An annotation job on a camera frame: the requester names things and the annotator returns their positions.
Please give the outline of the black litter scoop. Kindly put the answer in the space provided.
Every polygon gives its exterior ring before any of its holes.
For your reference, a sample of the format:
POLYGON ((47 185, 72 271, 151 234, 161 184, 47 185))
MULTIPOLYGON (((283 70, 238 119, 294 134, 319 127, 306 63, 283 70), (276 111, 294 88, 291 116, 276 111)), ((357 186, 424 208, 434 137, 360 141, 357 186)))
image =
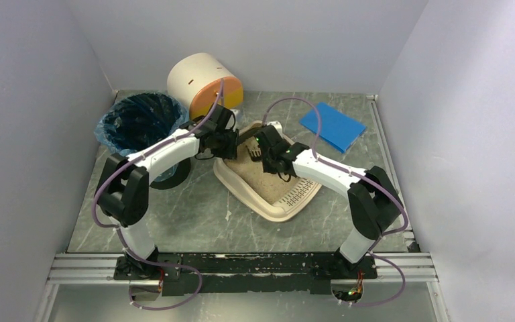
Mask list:
POLYGON ((262 161, 262 152, 259 147, 250 148, 247 147, 247 151, 252 162, 261 162, 262 161))

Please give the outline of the black bin with blue bag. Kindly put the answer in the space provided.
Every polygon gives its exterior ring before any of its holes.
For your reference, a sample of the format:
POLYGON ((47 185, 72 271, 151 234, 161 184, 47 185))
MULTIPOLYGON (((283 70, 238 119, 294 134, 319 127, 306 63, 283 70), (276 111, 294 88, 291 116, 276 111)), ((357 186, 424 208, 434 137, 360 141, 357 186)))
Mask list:
POLYGON ((137 93, 115 102, 98 121, 94 135, 110 153, 128 156, 166 139, 189 119, 188 109, 174 97, 137 93))

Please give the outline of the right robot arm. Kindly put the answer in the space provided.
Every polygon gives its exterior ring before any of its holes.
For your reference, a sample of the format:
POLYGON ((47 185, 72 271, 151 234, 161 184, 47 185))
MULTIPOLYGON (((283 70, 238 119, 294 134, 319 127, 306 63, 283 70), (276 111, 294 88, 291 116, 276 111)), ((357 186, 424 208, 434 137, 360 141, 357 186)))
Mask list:
POLYGON ((403 205, 383 168, 330 160, 305 144, 289 143, 274 125, 260 127, 253 137, 264 172, 312 180, 347 198, 353 228, 337 251, 348 262, 360 261, 400 216, 403 205))

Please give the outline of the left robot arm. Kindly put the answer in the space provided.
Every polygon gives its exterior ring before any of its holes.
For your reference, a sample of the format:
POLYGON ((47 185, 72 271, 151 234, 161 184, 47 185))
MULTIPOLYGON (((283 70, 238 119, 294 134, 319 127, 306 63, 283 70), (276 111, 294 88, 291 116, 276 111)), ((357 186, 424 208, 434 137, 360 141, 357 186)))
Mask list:
POLYGON ((151 278, 169 266, 159 261, 159 250, 144 220, 150 185, 201 152, 233 159, 238 141, 235 112, 215 105, 206 115, 181 124, 151 146, 128 156, 114 153, 108 157, 94 195, 92 216, 101 227, 104 223, 97 213, 108 216, 107 227, 115 230, 123 246, 123 263, 129 268, 126 276, 151 278))

